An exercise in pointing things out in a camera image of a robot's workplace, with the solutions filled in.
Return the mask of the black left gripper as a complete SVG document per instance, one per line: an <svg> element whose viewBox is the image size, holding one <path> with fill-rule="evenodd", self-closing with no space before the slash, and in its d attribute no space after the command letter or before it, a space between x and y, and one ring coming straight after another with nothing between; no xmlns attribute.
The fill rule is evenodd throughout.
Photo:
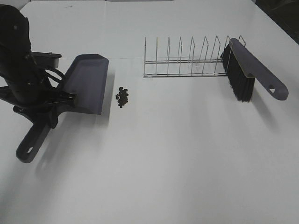
<svg viewBox="0 0 299 224"><path fill-rule="evenodd" d="M0 76L7 83L0 89L0 98L33 123L42 120L54 129L58 124L58 87L52 86L50 80L58 82L58 78L48 71L58 73L57 68L38 66L32 52L23 57L0 54ZM59 93L59 101L76 99L76 94Z"/></svg>

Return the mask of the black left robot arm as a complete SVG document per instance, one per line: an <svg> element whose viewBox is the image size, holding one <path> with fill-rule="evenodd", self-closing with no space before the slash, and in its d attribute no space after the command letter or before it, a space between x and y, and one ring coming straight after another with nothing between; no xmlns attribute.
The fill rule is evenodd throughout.
<svg viewBox="0 0 299 224"><path fill-rule="evenodd" d="M55 128L59 107L75 107L78 97L63 90L65 75L57 69L60 54L32 52L29 21L17 8L0 6L0 76L6 86L0 98L32 123Z"/></svg>

